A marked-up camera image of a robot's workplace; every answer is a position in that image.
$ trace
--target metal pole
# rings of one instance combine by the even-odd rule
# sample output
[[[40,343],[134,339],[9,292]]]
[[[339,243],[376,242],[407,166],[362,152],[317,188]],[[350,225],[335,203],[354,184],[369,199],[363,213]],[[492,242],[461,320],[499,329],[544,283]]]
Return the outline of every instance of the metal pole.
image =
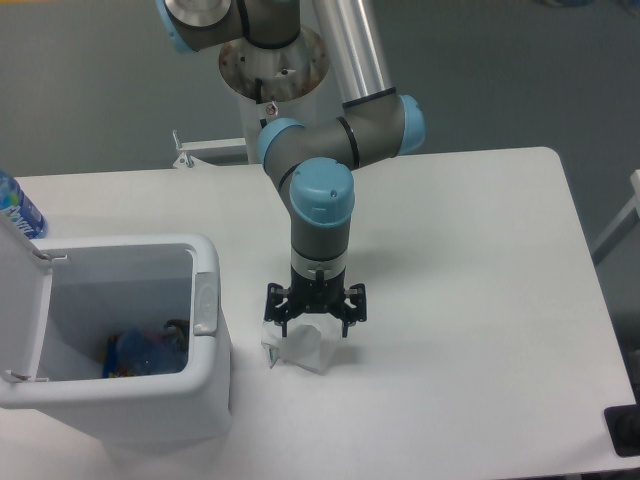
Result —
[[[345,103],[393,87],[369,0],[313,0]]]

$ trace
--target water bottle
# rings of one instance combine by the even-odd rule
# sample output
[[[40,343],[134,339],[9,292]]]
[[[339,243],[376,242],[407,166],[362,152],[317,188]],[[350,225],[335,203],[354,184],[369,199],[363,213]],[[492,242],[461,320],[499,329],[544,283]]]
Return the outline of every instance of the water bottle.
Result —
[[[11,220],[27,238],[42,238],[47,233],[47,222],[31,203],[15,178],[0,170],[0,211]]]
[[[188,353],[173,340],[172,336],[129,330],[116,343],[120,366],[134,376],[180,372],[187,364]]]

